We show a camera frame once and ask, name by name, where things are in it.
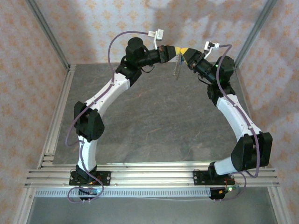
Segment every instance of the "white arm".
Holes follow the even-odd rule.
[[[110,84],[111,80],[97,94],[95,94],[92,98],[86,101],[87,105],[89,105],[98,96],[100,96],[108,88]],[[98,113],[102,117],[106,109],[112,104],[112,102],[115,101],[115,99],[128,88],[130,88],[130,80],[126,79],[126,77],[120,73],[114,74],[114,85],[112,86],[112,88],[90,108],[97,109]],[[95,160],[95,150],[97,148],[98,140],[92,140],[91,142],[87,142],[87,139],[85,139],[82,136],[78,136],[78,138],[79,140],[84,140],[82,156],[86,169],[88,171],[91,171],[97,165]],[[83,169],[82,162],[80,159],[78,161],[78,165],[81,169]]]
[[[249,116],[246,114],[246,112],[241,107],[238,97],[233,94],[229,94],[228,97],[234,101],[236,105],[243,111],[243,113],[246,115],[247,120],[250,122],[251,127],[253,128],[254,132],[258,135],[259,132],[261,132],[261,129],[259,129],[249,118]],[[230,126],[232,127],[235,137],[237,138],[237,141],[243,137],[245,134],[251,136],[252,133],[248,129],[247,123],[240,114],[240,112],[225,98],[221,97],[217,101],[217,108],[223,113],[225,118],[228,120]],[[221,161],[217,161],[215,163],[215,170],[218,175],[224,175],[236,172],[237,170],[234,168],[231,157],[229,156],[226,159],[223,159]]]

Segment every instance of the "cable connector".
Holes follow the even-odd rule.
[[[158,49],[156,41],[161,41],[162,40],[163,32],[164,32],[164,30],[162,30],[162,29],[158,29],[157,31],[149,31],[148,36],[154,38],[153,46],[156,50]]]
[[[206,54],[204,59],[206,59],[210,55],[212,49],[218,49],[219,46],[220,46],[219,43],[213,43],[213,42],[207,41],[205,44],[205,48],[204,48],[204,53]]]

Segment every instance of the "patterned wallpaper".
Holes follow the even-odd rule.
[[[0,2],[0,223],[12,223],[36,168],[61,83],[56,53],[25,0]]]
[[[279,0],[241,66],[253,120],[273,136],[293,223],[299,220],[299,1]]]
[[[69,63],[107,62],[111,39],[127,30],[164,29],[159,44],[203,50],[232,43],[236,58],[266,0],[37,0]],[[130,35],[114,43],[119,62]],[[151,49],[152,39],[142,37]],[[217,60],[212,54],[209,60]]]

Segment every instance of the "wallpaper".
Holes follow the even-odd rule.
[[[266,0],[37,0],[69,63],[107,62],[120,32],[164,29],[159,45],[203,50],[206,41],[232,43],[236,58]],[[120,37],[111,60],[119,62],[132,35]],[[140,36],[152,49],[152,39]],[[216,61],[216,52],[209,60]]]
[[[273,136],[270,163],[299,220],[299,1],[279,0],[241,66],[253,120]]]
[[[25,0],[0,2],[0,223],[36,168],[65,70]]]

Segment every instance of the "gray floor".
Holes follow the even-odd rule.
[[[178,81],[173,77],[173,70],[174,63],[156,65],[107,109],[103,116],[105,132],[96,153],[98,164],[210,161],[230,155],[236,144],[235,135],[225,117],[208,99],[206,85],[184,64]],[[74,105],[92,97],[110,77],[107,64],[77,65],[54,164],[77,163],[78,146],[64,145]],[[245,108],[235,74],[231,84]],[[70,142],[76,140],[73,131]]]
[[[71,204],[66,198],[35,198],[27,224],[276,224],[267,188],[246,188],[237,199],[178,201],[99,198]]]

